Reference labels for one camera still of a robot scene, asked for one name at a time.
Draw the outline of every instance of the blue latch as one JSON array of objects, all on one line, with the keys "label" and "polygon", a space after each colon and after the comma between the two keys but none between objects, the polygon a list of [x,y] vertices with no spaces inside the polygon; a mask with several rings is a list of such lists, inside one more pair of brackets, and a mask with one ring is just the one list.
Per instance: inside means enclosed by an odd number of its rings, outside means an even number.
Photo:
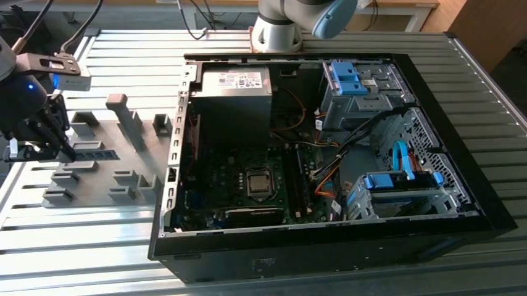
[{"label": "blue latch", "polygon": [[375,188],[393,188],[392,177],[389,174],[369,175]]},{"label": "blue latch", "polygon": [[405,147],[405,143],[403,141],[395,141],[393,149],[392,149],[392,167],[395,171],[399,171],[399,153],[401,154],[401,163],[403,170],[408,176],[408,180],[415,179],[412,165],[409,164],[409,156],[408,156],[408,148]]},{"label": "blue latch", "polygon": [[351,62],[331,62],[332,76],[339,86],[339,94],[364,95],[368,89],[363,86],[359,79],[359,73]]},{"label": "blue latch", "polygon": [[433,179],[435,179],[435,181],[437,182],[437,185],[439,185],[439,186],[443,186],[443,184],[444,184],[444,178],[443,178],[441,173],[440,173],[439,171],[435,171],[431,175],[433,176]]},{"label": "blue latch", "polygon": [[364,184],[365,184],[367,189],[373,188],[373,183],[371,182],[371,179],[368,176],[364,177]]},{"label": "blue latch", "polygon": [[345,206],[348,206],[351,204],[351,202],[353,201],[355,196],[356,196],[356,194],[355,194],[355,191],[353,191],[353,193],[347,198]]}]

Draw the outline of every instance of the metal work table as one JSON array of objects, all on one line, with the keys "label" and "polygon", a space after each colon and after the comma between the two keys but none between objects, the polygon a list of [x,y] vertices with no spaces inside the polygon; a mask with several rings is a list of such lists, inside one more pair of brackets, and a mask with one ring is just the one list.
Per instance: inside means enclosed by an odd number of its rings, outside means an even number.
[{"label": "metal work table", "polygon": [[[45,209],[53,163],[16,164],[0,190],[1,295],[524,295],[527,280],[525,118],[456,39],[443,34],[304,36],[308,52],[409,54],[501,197],[519,229],[436,260],[353,272],[185,286],[146,259],[152,207]],[[126,93],[140,117],[169,112],[185,52],[248,52],[245,31],[193,41],[185,31],[102,31],[77,56],[93,75],[88,93],[65,92],[69,110],[102,110]]]}]

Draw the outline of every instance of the robot end effector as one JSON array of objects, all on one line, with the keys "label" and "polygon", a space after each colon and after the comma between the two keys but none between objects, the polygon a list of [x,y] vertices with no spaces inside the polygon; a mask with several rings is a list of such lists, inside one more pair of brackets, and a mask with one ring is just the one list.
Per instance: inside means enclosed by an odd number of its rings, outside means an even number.
[{"label": "robot end effector", "polygon": [[74,161],[68,144],[69,128],[64,100],[48,95],[33,74],[78,76],[78,64],[70,55],[56,57],[16,55],[0,38],[0,132],[9,147],[2,152],[6,162],[30,160]]},{"label": "robot end effector", "polygon": [[258,52],[296,52],[300,28],[320,39],[333,38],[356,10],[356,0],[260,0],[250,45]]}]

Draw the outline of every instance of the wire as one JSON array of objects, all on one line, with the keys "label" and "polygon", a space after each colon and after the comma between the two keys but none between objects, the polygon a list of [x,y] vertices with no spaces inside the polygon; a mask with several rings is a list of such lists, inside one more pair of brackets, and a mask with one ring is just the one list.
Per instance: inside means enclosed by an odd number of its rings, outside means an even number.
[{"label": "wire", "polygon": [[368,27],[363,31],[367,31],[371,29],[371,27],[377,22],[377,17],[379,17],[379,3],[377,3],[377,0],[373,0],[373,11],[371,13],[369,24],[368,24]]},{"label": "wire", "polygon": [[181,14],[181,19],[182,19],[182,24],[184,24],[184,27],[185,27],[185,29],[186,29],[186,32],[188,32],[188,34],[192,36],[192,38],[193,38],[194,40],[200,40],[202,37],[205,37],[205,35],[206,35],[206,30],[201,32],[201,35],[198,35],[198,37],[196,37],[196,36],[192,34],[192,31],[190,31],[190,29],[188,28],[186,18],[184,17],[182,7],[181,7],[181,5],[180,5],[180,2],[177,2],[177,5],[178,5],[178,8],[180,8],[180,14]]},{"label": "wire", "polygon": [[210,25],[212,25],[212,29],[216,29],[216,24],[213,22],[213,13],[210,11],[210,7],[208,6],[208,2],[206,0],[202,0],[206,6],[206,11],[208,11],[208,17],[209,17],[209,21],[210,21]]},{"label": "wire", "polygon": [[33,33],[34,33],[37,27],[40,26],[41,20],[44,19],[44,16],[49,10],[50,4],[53,4],[53,1],[54,0],[48,0],[46,4],[44,5],[44,8],[41,9],[37,17],[34,18],[33,23],[30,24],[29,28],[26,29],[24,36],[21,38],[18,38],[18,40],[16,40],[16,43],[12,48],[12,50],[14,51],[14,54],[20,53],[26,41],[29,40],[30,36],[33,36]]},{"label": "wire", "polygon": [[236,19],[233,20],[233,22],[230,23],[230,25],[228,25],[228,26],[224,27],[225,30],[229,29],[229,28],[236,24],[237,19],[240,18],[240,16],[241,16],[241,12],[237,13],[237,17],[236,17]]},{"label": "wire", "polygon": [[301,110],[303,110],[303,117],[300,118],[300,120],[297,121],[297,123],[296,123],[294,125],[292,125],[292,126],[289,126],[289,127],[286,127],[286,128],[274,128],[274,129],[270,130],[272,132],[277,132],[277,131],[289,131],[289,130],[292,130],[293,128],[297,128],[297,127],[301,125],[301,123],[304,122],[304,119],[305,119],[305,108],[304,108],[303,102],[300,101],[300,99],[297,98],[297,96],[292,93],[292,91],[289,91],[286,88],[284,88],[282,86],[278,86],[278,89],[286,91],[286,92],[289,93],[289,95],[294,98],[294,100],[296,100],[296,102],[297,102],[297,104],[300,105],[300,108],[301,108]]},{"label": "wire", "polygon": [[339,169],[339,166],[340,166],[340,163],[333,167],[333,169],[331,170],[331,172],[328,173],[325,178],[321,180],[319,186],[315,189],[315,194],[316,195],[324,195],[324,196],[335,198],[333,193],[320,191],[320,189],[321,189],[321,186],[324,185],[324,183],[327,182],[327,180],[329,179],[329,177],[332,176],[332,174],[335,174],[336,170]]},{"label": "wire", "polygon": [[288,142],[288,143],[305,144],[305,145],[309,145],[309,146],[313,146],[313,147],[327,147],[325,145],[313,144],[313,143],[309,143],[309,142],[305,142],[305,141],[288,141],[282,136],[276,134],[276,132],[273,132],[273,131],[270,131],[270,135],[273,137],[276,137],[277,139],[280,139],[281,141]]},{"label": "wire", "polygon": [[72,43],[78,39],[78,37],[81,36],[81,34],[84,33],[86,27],[89,26],[89,24],[92,23],[93,19],[97,16],[100,7],[102,6],[102,2],[104,0],[98,0],[97,2],[97,6],[93,9],[92,14],[89,15],[88,19],[85,20],[84,24],[80,26],[78,30],[74,32],[73,36],[62,43],[62,45],[60,46],[60,52],[65,52],[68,50],[68,47],[72,45]]},{"label": "wire", "polygon": [[[315,144],[319,144],[319,145],[328,145],[327,142],[320,142],[320,141],[319,141],[319,137],[320,137],[320,131],[316,131],[316,135],[315,135]],[[339,143],[337,143],[337,142],[331,142],[331,146],[339,147]]]},{"label": "wire", "polygon": [[197,4],[196,4],[194,0],[189,0],[189,2],[190,2],[190,3],[193,4],[193,6],[196,7],[196,9],[197,9],[198,13],[201,14],[202,18],[205,19],[205,21],[206,21],[206,23],[208,23],[208,25],[209,25],[210,29],[213,29],[213,30],[214,30],[214,29],[216,29],[216,27],[212,25],[212,22],[209,21],[209,19],[208,19],[208,17],[206,17],[206,15],[205,15],[205,13],[202,12],[201,8],[198,8],[198,6],[197,6]]}]

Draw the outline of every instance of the metal slat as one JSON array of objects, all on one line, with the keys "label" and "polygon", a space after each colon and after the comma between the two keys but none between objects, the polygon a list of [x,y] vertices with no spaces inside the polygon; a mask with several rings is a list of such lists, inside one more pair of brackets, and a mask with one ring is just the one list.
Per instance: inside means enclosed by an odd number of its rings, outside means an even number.
[{"label": "metal slat", "polygon": [[471,152],[495,152],[527,149],[525,137],[497,139],[464,139],[463,141]]},{"label": "metal slat", "polygon": [[88,67],[125,67],[137,66],[176,66],[184,64],[182,57],[114,57],[114,58],[89,58],[84,60]]},{"label": "metal slat", "polygon": [[180,75],[181,66],[162,66],[162,67],[89,67],[89,74],[92,77],[112,77],[112,76],[160,76],[160,75]]},{"label": "metal slat", "polygon": [[423,74],[423,79],[429,83],[480,83],[481,80],[477,75],[463,74]]},{"label": "metal slat", "polygon": [[92,77],[92,87],[98,86],[170,86],[180,83],[180,75]]},{"label": "metal slat", "polygon": [[72,216],[40,216],[8,218],[2,224],[4,228],[40,228],[44,226],[80,226],[80,225],[106,225],[110,223],[138,223],[152,222],[152,211],[124,212],[124,213],[96,213]]},{"label": "metal slat", "polygon": [[[200,41],[248,41],[248,33],[210,34]],[[101,34],[97,41],[194,41],[189,34]]]},{"label": "metal slat", "polygon": [[173,49],[194,49],[194,48],[240,48],[244,51],[249,47],[248,41],[96,41],[93,47],[96,49],[144,49],[144,48],[173,48]]},{"label": "metal slat", "polygon": [[165,268],[114,271],[105,273],[69,274],[65,276],[44,276],[28,279],[8,279],[1,282],[0,292],[16,291],[21,287],[29,289],[49,289],[56,287],[100,285],[116,282],[154,281],[173,279],[173,274]]},{"label": "metal slat", "polygon": [[435,93],[483,93],[488,91],[484,83],[428,83]]},{"label": "metal slat", "polygon": [[465,65],[461,57],[412,57],[415,65]]},{"label": "metal slat", "polygon": [[177,80],[170,86],[124,86],[124,87],[94,87],[89,92],[64,91],[65,97],[106,97],[109,94],[125,94],[128,97],[162,97],[177,94]]},{"label": "metal slat", "polygon": [[126,267],[146,269],[162,266],[158,262],[148,260],[146,252],[146,245],[136,245],[4,254],[0,256],[0,278],[16,278],[25,274],[28,277],[37,274],[49,276],[94,268],[110,271]]},{"label": "metal slat", "polygon": [[443,111],[447,114],[477,114],[477,113],[504,113],[500,103],[441,103]]},{"label": "metal slat", "polygon": [[0,250],[140,243],[149,240],[152,223],[89,225],[0,232]]},{"label": "metal slat", "polygon": [[433,93],[433,97],[437,99],[440,103],[496,102],[496,97],[488,91],[467,92],[467,93],[436,92]]},{"label": "metal slat", "polygon": [[[129,109],[136,110],[136,109],[149,109],[152,108],[152,98],[156,100],[156,102],[162,102],[164,106],[176,106],[176,100],[174,97],[141,97],[141,96],[130,96],[128,97],[128,102],[126,106]],[[106,110],[106,96],[100,96],[100,97],[92,97],[89,98],[90,100],[90,106],[86,107],[81,99],[69,99],[66,97],[65,100],[65,107],[68,110]]]},{"label": "metal slat", "polygon": [[[241,52],[240,49],[222,49],[222,52]],[[185,53],[184,49],[93,49],[88,53],[88,58],[92,57],[181,57]],[[217,50],[213,48],[192,50],[193,54],[213,54]]]},{"label": "metal slat", "polygon": [[461,139],[496,139],[525,136],[523,129],[517,125],[485,126],[456,126]]},{"label": "metal slat", "polygon": [[417,65],[420,74],[471,74],[473,70],[457,65]]},{"label": "metal slat", "polygon": [[527,181],[527,166],[524,165],[483,168],[483,173],[491,182],[509,183]]},{"label": "metal slat", "polygon": [[527,165],[527,151],[473,153],[472,156],[481,167]]},{"label": "metal slat", "polygon": [[455,126],[515,125],[515,120],[507,113],[488,114],[448,114]]}]

